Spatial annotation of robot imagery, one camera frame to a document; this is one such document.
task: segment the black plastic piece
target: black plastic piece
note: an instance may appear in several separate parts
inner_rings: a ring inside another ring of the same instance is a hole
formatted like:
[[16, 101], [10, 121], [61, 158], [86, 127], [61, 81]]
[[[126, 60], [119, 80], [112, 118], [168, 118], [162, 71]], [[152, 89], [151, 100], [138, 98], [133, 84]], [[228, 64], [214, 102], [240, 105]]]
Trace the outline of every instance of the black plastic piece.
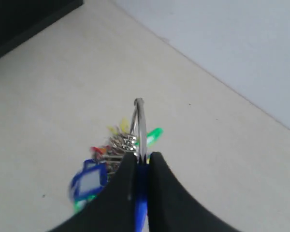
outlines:
[[133, 232], [136, 165], [135, 155], [127, 153], [102, 192], [51, 232]]
[[83, 0], [0, 0], [0, 57], [83, 3]]
[[151, 232], [237, 232], [184, 189], [159, 152], [150, 155], [148, 223]]

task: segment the white wall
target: white wall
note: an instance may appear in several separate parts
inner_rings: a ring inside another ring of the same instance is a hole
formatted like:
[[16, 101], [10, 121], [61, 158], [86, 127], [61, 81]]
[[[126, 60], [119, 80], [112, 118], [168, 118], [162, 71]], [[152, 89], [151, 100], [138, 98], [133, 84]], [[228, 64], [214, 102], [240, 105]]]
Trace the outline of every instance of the white wall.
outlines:
[[290, 0], [114, 0], [290, 128]]

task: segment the white tile floor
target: white tile floor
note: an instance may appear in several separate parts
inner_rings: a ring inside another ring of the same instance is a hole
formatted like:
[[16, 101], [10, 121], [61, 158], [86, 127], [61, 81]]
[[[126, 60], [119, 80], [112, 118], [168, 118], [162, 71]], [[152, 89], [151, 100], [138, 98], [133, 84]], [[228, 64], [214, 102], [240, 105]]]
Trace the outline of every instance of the white tile floor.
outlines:
[[135, 97], [196, 199], [242, 231], [290, 232], [290, 131], [107, 0], [0, 59], [0, 232], [72, 215], [68, 182]]

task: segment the key ring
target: key ring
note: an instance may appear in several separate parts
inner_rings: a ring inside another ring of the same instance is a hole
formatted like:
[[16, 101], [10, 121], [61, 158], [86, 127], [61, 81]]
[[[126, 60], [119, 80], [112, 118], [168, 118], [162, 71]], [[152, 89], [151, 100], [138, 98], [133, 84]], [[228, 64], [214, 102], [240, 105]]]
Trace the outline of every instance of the key ring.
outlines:
[[146, 120], [144, 113], [144, 101], [142, 98], [136, 98], [134, 100], [135, 109], [132, 115], [130, 134], [135, 135], [138, 129], [139, 134], [139, 148], [135, 155], [138, 157], [139, 163], [146, 164], [146, 153], [147, 153], [147, 131], [146, 131]]

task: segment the floor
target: floor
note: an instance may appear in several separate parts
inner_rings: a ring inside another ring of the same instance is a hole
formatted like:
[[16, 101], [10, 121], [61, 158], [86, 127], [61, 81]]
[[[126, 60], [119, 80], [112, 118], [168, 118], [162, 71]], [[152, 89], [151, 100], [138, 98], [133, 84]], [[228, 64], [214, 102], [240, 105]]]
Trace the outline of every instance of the floor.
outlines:
[[290, 0], [114, 0], [290, 129]]
[[290, 130], [111, 1], [87, 0], [0, 59], [0, 232], [44, 232], [67, 185], [142, 97], [153, 147], [203, 205], [245, 232], [290, 232]]

